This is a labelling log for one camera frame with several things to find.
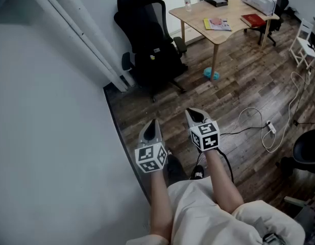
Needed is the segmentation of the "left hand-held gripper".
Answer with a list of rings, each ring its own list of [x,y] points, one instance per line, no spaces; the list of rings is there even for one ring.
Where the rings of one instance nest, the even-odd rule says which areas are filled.
[[[167,158],[165,142],[157,119],[149,121],[140,131],[135,149],[135,162],[143,173],[151,173],[164,168]]]

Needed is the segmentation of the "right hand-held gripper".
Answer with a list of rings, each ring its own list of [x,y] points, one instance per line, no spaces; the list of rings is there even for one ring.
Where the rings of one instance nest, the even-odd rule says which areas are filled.
[[[187,108],[185,116],[193,144],[200,152],[216,149],[220,144],[220,130],[215,120],[205,123],[210,116],[197,108]]]

